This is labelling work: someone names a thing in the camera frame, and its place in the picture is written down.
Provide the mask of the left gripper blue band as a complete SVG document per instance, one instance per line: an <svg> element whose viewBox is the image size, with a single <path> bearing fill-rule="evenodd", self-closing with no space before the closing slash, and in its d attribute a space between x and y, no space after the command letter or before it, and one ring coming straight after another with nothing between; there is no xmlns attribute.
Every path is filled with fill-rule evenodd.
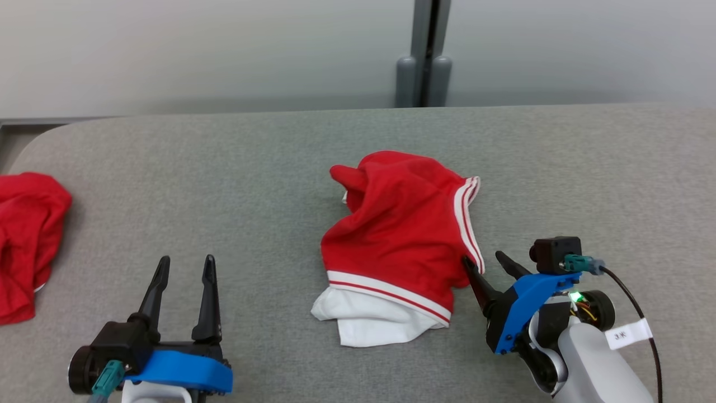
<svg viewBox="0 0 716 403"><path fill-rule="evenodd" d="M149 340L161 339L159 312L170 269L171 258L161 257L140 308L130 315L130 322L145 326ZM222 317L213 255L205 258L201 280L204 291L192 339L197 344L218 344L222 341ZM68 366L68 386L72 393L90 396L105 365L95 358L90 346L78 349ZM125 373L123 382L114 392L122 401L205 401L210 395L233 392L233 370L218 354L189 354L172 346L154 350L143 372L139 375Z"/></svg>

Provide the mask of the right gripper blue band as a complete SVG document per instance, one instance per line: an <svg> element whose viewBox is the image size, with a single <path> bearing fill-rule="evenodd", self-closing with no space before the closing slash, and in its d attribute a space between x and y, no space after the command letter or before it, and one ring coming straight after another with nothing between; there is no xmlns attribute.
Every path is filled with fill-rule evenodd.
<svg viewBox="0 0 716 403"><path fill-rule="evenodd" d="M468 255L462 263L470 286L483 316L489 319L486 342L494 354L505 355L522 350L529 341L529 329L536 331L532 344L539 341L547 346L557 341L558 334L566 329L572 318L573 300L548 304L553 296L572 288L580 281L580 273L568 275L532 274L503 251L494 257L503 270L517 280L504 293L493 286L480 273L480 267Z"/></svg>

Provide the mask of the red basketball jersey white trim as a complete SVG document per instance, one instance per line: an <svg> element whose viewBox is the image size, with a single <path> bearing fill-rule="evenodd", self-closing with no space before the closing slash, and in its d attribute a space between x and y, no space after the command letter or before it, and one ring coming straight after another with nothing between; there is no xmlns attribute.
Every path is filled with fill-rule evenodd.
<svg viewBox="0 0 716 403"><path fill-rule="evenodd" d="M470 217L481 188L434 158L378 151L330 171L343 217L321 239L328 287L312 315L336 321L342 346L371 348L447 329L465 263L485 272Z"/></svg>

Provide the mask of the red shorts white waistband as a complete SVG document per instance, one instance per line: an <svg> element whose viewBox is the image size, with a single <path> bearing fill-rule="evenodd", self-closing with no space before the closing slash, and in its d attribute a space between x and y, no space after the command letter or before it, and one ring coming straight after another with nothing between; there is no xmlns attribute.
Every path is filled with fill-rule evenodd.
<svg viewBox="0 0 716 403"><path fill-rule="evenodd" d="M71 206L72 195L51 176L0 175L0 326L34 318Z"/></svg>

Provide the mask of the grey partition frame post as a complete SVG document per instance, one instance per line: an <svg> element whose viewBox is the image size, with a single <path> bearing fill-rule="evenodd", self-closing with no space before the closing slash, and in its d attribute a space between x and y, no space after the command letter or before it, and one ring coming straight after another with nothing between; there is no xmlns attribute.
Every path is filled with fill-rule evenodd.
<svg viewBox="0 0 716 403"><path fill-rule="evenodd" d="M452 0L414 0L410 56L417 61L414 107L427 107L430 64L444 55Z"/></svg>

